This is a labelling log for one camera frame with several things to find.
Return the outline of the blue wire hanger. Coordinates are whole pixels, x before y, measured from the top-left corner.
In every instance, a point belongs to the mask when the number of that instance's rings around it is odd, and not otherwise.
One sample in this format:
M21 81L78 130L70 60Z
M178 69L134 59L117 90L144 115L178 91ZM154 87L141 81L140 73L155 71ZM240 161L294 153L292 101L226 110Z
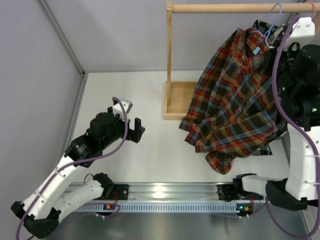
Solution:
M279 6L279 13L278 13L278 16L277 18L274 20L274 22L272 24L269 24L267 22L264 22L266 24L266 26L263 26L265 32L262 33L260 30L259 30L259 27L260 27L260 20L257 19L253 24L252 24L252 27L255 28L256 30L253 31L253 33L259 33L261 36L264 36L264 41L265 41L265 44L267 45L267 47L269 49L272 49L273 46L269 43L269 37L272 35L272 32L275 31L275 27L276 27L276 24L278 23L278 21L280 20L281 18L281 15L282 15L282 11L283 11L283 7L282 7L282 4L281 3L276 3L271 9L270 11L268 12L268 15L270 15L272 13L272 11L274 10L274 8L276 6Z

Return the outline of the red brown plaid shirt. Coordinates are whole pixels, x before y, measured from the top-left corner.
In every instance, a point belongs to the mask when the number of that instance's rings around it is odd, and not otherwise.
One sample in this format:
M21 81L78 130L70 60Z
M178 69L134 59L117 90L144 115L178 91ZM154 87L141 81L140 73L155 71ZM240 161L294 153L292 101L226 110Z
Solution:
M239 28L218 48L179 126L187 131L185 141L222 175L235 158L263 147L275 126L275 101L263 74L269 48L255 30Z

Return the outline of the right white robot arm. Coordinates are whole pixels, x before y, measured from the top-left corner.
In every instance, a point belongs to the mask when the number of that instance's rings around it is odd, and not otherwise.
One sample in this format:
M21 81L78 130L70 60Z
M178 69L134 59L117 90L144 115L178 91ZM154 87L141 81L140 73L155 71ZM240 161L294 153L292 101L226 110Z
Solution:
M266 197L283 209L298 211L320 201L320 47L292 43L286 56L277 54L272 74L280 91L276 106L286 121L289 136L289 170L286 178L254 173L233 179L233 194Z

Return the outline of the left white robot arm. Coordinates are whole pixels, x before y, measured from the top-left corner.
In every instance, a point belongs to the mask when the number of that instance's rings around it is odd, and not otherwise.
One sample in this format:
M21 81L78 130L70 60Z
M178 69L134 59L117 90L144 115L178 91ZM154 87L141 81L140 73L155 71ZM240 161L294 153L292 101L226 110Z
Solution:
M109 199L114 182L105 173L97 173L78 189L63 193L93 161L102 157L108 146L118 139L138 143L145 130L139 118L134 119L134 129L130 129L130 120L119 107L98 113L85 134L70 143L42 185L25 200L12 204L10 209L20 219L19 226L24 226L32 237L44 239L79 207L95 199Z

